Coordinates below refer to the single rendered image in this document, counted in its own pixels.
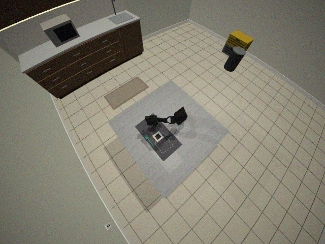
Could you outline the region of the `beige square tile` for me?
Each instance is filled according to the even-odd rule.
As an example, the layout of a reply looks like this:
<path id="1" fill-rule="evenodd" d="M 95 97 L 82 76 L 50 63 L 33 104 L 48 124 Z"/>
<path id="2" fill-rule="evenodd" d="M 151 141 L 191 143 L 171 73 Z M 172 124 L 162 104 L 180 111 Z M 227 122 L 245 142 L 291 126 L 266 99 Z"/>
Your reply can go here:
<path id="1" fill-rule="evenodd" d="M 156 142 L 159 142 L 161 139 L 163 139 L 163 136 L 159 131 L 155 133 L 152 137 L 156 140 Z"/>

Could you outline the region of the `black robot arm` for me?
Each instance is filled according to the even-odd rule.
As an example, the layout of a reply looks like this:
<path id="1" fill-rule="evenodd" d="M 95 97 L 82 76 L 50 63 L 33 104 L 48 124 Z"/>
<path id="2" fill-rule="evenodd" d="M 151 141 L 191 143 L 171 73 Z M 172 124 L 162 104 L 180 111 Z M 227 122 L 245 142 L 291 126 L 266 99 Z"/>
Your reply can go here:
<path id="1" fill-rule="evenodd" d="M 169 124 L 174 124 L 177 122 L 177 120 L 179 119 L 184 119 L 185 118 L 185 111 L 179 111 L 177 113 L 178 116 L 169 116 L 171 118 L 171 123 L 168 122 L 168 118 L 158 118 L 157 115 L 150 115 L 150 116 L 145 116 L 145 120 L 149 120 L 153 126 L 157 126 L 158 125 L 158 122 L 163 122 L 163 123 L 169 123 Z"/>

